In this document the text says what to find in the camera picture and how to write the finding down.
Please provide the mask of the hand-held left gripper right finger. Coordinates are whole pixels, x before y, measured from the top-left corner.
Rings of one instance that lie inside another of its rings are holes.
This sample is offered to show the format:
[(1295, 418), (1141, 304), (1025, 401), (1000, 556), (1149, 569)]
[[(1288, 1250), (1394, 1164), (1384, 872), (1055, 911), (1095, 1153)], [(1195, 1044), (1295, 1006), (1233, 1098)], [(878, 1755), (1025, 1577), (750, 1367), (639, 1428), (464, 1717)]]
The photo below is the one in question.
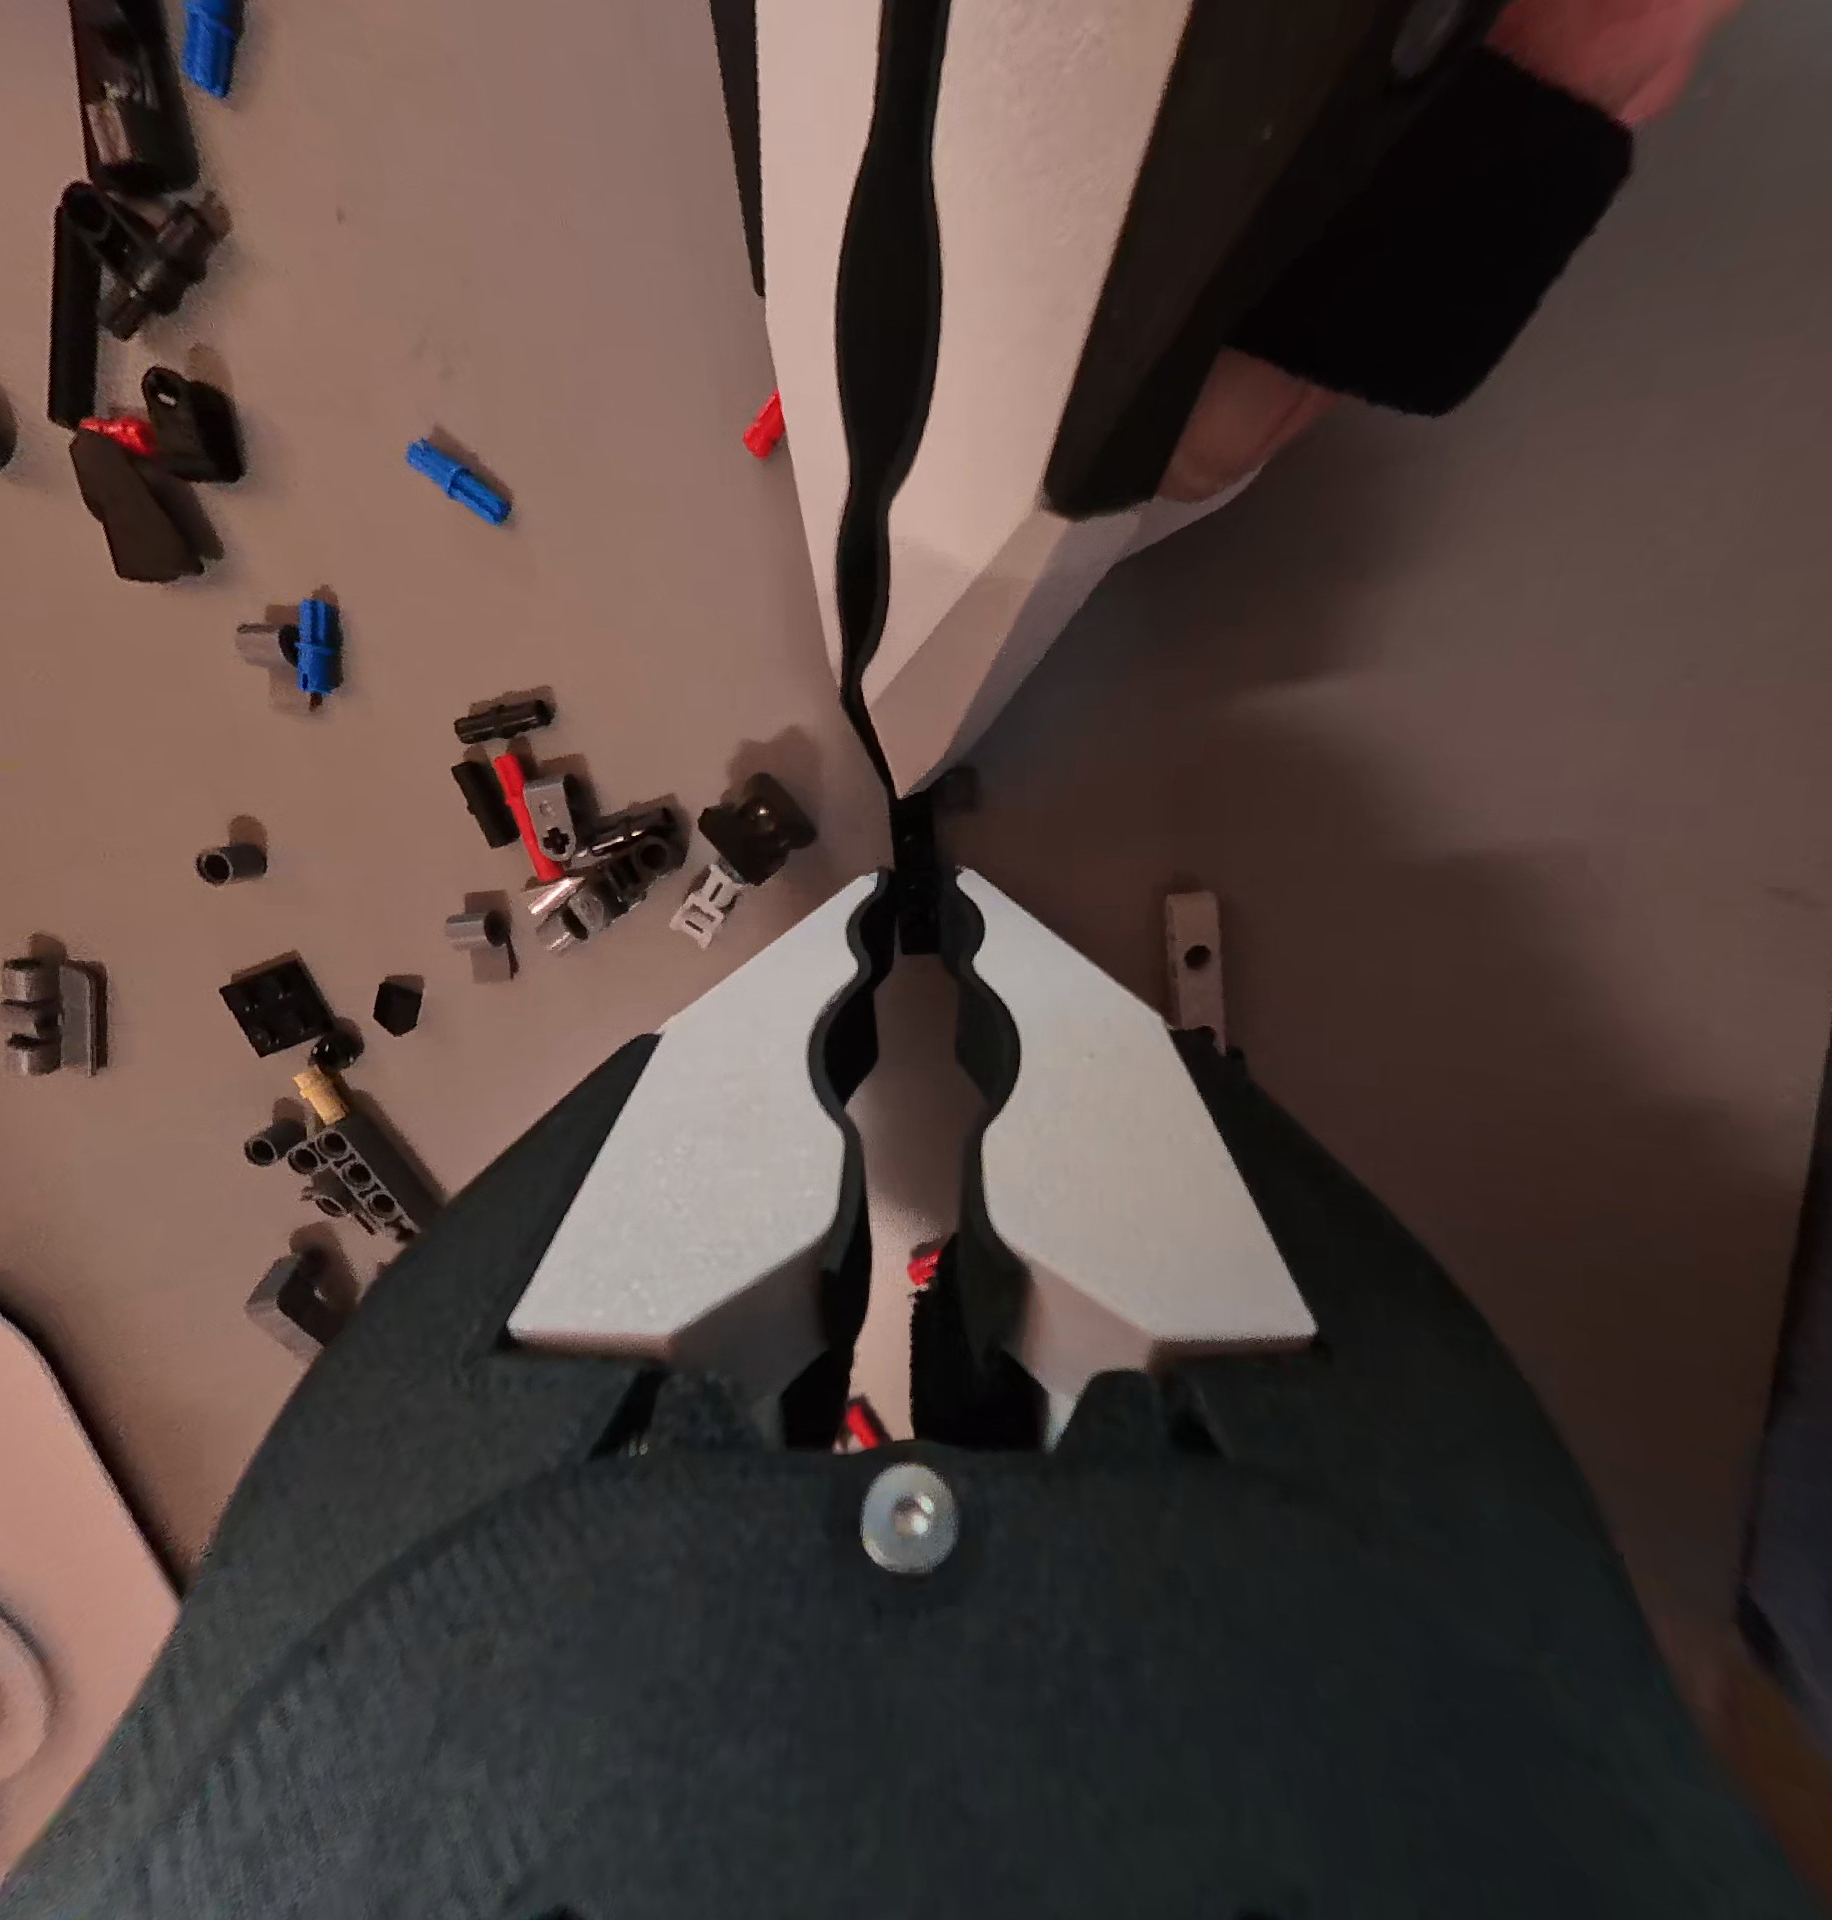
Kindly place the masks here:
[(980, 1111), (914, 1305), (915, 1436), (1051, 1445), (1103, 1373), (1298, 1352), (1310, 1308), (1168, 1023), (993, 882), (938, 889)]

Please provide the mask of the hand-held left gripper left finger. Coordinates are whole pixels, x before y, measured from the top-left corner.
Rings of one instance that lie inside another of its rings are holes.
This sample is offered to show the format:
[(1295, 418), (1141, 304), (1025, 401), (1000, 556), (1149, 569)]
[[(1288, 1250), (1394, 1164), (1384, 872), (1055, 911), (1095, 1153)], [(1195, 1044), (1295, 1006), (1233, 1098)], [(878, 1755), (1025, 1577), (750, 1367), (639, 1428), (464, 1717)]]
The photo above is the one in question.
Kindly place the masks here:
[(793, 1453), (837, 1453), (869, 1308), (857, 1092), (897, 958), (890, 872), (670, 1015), (550, 1230), (508, 1340), (714, 1379)]

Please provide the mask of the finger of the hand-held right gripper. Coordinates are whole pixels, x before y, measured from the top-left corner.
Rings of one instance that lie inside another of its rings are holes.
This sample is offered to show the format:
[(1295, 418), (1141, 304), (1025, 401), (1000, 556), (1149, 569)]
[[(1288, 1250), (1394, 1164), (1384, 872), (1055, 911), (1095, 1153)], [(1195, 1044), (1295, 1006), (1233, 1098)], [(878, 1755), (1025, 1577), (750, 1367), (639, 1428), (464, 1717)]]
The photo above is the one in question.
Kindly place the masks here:
[(1070, 521), (1047, 459), (1187, 2), (952, 2), (930, 121), (938, 352), (862, 673), (890, 784), (973, 751), (1092, 590), (1195, 507)]
[(930, 135), (939, 2), (709, 2), (742, 239), (837, 705), (894, 771), (862, 673), (889, 628), (889, 512), (925, 434), (939, 330)]

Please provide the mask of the long light grey lego beam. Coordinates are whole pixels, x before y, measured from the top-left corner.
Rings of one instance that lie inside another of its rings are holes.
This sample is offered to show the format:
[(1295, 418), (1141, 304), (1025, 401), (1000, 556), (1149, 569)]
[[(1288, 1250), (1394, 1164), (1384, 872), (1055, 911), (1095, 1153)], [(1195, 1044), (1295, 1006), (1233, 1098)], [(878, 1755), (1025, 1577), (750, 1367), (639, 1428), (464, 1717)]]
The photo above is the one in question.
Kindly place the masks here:
[(1161, 904), (1168, 1024), (1226, 1053), (1225, 916), (1208, 889), (1175, 890)]

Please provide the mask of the dark grey angled lego beam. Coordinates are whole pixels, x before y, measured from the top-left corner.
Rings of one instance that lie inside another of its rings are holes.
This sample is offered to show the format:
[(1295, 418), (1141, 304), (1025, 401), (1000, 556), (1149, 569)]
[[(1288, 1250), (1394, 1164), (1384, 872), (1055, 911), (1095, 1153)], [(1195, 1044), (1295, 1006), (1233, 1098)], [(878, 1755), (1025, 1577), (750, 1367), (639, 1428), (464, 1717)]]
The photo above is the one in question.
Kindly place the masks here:
[(242, 1159), (297, 1174), (312, 1208), (390, 1244), (423, 1235), (445, 1202), (395, 1134), (339, 1095), (277, 1106)]

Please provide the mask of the black and grey lego joint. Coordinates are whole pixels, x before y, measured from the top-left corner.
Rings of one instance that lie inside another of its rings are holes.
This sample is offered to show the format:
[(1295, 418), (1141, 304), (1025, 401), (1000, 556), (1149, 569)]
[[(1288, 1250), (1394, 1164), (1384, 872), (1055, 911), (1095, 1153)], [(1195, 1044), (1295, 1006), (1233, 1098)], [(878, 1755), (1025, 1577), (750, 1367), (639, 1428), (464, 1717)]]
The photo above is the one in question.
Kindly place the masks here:
[(736, 904), (768, 885), (820, 830), (798, 799), (768, 774), (750, 774), (736, 791), (705, 808), (693, 822), (709, 859), (688, 885), (670, 930), (709, 951)]

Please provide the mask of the red lego axle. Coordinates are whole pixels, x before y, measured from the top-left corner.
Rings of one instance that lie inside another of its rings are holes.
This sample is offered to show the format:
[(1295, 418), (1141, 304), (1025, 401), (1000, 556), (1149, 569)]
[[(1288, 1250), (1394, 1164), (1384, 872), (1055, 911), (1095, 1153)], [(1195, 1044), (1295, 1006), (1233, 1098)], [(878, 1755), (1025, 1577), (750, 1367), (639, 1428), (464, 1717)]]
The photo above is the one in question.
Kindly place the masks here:
[(548, 858), (544, 846), (539, 843), (539, 830), (526, 805), (526, 759), (514, 751), (511, 743), (499, 743), (499, 751), (493, 754), (493, 771), (518, 826), (521, 848), (526, 850), (526, 859), (533, 866), (533, 877), (539, 882), (557, 882), (562, 870), (553, 858)]

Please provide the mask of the dark grey curved lego brick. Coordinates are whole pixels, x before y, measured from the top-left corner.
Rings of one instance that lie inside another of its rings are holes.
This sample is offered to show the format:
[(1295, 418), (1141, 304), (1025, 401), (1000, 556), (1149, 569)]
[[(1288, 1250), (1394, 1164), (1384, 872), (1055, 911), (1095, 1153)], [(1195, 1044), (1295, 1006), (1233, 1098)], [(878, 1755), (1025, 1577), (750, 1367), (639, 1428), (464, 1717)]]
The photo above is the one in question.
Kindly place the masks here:
[(251, 1287), (242, 1316), (284, 1352), (312, 1363), (350, 1328), (362, 1287), (332, 1241), (284, 1253)]

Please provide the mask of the blue lego pin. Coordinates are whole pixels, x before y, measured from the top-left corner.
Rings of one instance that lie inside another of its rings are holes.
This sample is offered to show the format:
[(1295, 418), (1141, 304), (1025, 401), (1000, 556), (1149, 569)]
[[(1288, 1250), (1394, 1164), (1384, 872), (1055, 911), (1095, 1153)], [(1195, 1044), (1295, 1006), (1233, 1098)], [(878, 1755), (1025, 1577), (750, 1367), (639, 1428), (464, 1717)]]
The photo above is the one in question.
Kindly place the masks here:
[(508, 489), (440, 439), (412, 439), (405, 445), (405, 463), (436, 486), (451, 504), (462, 504), (489, 528), (503, 528), (514, 513), (514, 499)]

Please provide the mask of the grey double lego connector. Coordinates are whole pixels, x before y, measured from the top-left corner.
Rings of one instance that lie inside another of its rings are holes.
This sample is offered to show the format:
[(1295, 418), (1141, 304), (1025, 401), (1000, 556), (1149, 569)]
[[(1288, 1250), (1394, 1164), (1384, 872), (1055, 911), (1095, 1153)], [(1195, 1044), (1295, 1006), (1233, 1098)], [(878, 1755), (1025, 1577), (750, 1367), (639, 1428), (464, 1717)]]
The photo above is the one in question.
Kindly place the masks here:
[(2, 1062), (18, 1077), (108, 1068), (108, 968), (63, 951), (0, 967)]

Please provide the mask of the pile of black lego pieces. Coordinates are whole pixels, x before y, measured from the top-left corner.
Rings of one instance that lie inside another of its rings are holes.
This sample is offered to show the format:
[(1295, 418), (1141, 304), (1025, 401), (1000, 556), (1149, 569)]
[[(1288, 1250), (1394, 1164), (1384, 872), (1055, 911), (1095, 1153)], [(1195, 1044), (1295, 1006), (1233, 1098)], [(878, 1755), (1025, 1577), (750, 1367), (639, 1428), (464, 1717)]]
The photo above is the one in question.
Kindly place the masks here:
[(152, 364), (140, 411), (98, 406), (103, 349), (172, 321), (229, 211), (201, 180), (189, 95), (229, 99), (246, 2), (68, 2), (79, 178), (54, 208), (43, 415), (125, 584), (201, 575), (220, 546), (192, 489), (246, 473), (229, 397)]

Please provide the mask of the person's right hand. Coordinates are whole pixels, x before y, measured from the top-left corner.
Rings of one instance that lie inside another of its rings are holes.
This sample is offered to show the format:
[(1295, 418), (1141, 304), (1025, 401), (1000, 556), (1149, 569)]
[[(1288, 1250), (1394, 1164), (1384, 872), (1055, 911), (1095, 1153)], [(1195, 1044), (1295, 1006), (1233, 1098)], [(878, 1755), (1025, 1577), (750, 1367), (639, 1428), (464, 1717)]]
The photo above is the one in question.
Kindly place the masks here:
[(1508, 2), (1366, 190), (1215, 349), (1159, 494), (1245, 484), (1337, 401), (1439, 418), (1495, 372), (1735, 2)]

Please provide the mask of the blue pin with grey connector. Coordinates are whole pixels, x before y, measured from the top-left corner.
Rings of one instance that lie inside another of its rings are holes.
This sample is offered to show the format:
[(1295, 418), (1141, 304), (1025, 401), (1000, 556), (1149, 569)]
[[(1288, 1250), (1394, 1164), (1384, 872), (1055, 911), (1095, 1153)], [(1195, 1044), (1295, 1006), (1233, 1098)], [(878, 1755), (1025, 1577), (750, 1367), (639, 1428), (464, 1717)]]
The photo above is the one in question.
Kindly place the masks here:
[(323, 710), (346, 683), (343, 613), (330, 598), (302, 598), (262, 624), (238, 624), (229, 647), (287, 710)]

